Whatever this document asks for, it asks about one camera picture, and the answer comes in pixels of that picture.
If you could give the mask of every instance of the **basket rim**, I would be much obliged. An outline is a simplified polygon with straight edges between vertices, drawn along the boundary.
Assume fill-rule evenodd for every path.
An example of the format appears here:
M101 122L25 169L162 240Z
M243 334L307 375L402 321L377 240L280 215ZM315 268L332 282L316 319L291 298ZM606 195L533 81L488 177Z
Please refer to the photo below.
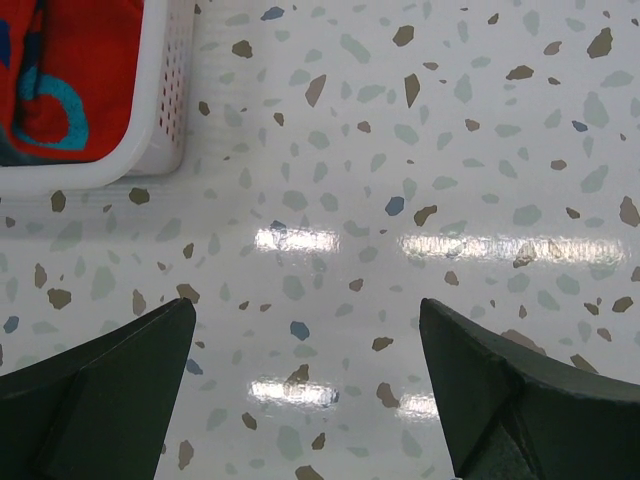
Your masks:
M131 115L116 148L89 163L0 168L0 196L102 187L123 177L140 160L155 127L170 1L145 1Z

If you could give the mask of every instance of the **perforated basket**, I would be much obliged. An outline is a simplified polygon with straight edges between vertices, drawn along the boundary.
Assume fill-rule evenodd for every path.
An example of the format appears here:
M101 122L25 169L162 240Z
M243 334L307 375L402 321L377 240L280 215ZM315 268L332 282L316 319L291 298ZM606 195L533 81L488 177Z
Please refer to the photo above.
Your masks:
M91 163L0 168L0 197L107 185L175 170L184 153L195 0L146 0L131 119L120 144Z

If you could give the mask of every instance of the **glossy floor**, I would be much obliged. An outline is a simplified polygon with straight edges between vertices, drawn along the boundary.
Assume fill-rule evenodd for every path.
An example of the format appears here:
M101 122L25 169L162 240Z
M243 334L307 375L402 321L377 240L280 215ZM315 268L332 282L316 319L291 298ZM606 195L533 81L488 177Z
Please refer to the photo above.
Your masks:
M183 168L0 204L1 371L193 298L194 480L451 478L424 296L640 382L640 3L546 5L199 0Z

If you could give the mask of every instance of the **red cloth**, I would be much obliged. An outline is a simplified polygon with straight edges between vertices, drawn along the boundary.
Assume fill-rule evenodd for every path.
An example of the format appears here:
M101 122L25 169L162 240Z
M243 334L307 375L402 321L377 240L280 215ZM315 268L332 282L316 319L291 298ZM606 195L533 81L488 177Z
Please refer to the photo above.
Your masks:
M0 1L7 4L16 0ZM24 72L29 68L23 66L13 128L6 129L18 150L53 160L87 162L108 155L120 143L131 115L142 3L142 0L44 0L40 4L44 9L42 18L32 17L33 31L39 30L38 23L42 24L35 67L37 80L24 82L25 87ZM65 93L69 90L60 87L63 83L77 94L82 111L78 111L76 101L69 100ZM55 85L56 94L48 93L51 85ZM33 98L29 95L25 98L25 88L35 93L31 95ZM82 137L79 118L86 120L85 141L76 141L72 147L59 143L65 137Z
M36 0L0 0L0 126L11 125L16 83Z

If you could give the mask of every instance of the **red fabric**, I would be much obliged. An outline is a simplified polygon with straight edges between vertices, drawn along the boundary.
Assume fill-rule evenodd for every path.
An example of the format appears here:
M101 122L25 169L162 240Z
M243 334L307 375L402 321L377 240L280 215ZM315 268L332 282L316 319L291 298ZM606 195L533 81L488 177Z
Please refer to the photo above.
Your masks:
M18 150L87 162L120 143L131 114L142 9L142 0L44 1L38 72L66 82L82 99L89 136L82 150L70 151L27 143L7 129ZM48 95L18 99L14 121L39 143L59 142L69 131L64 108Z
M8 25L8 36L2 38L3 56L9 62L0 63L0 126L10 129L16 104L16 83L24 50L23 39L33 17L36 0L0 0L0 21Z

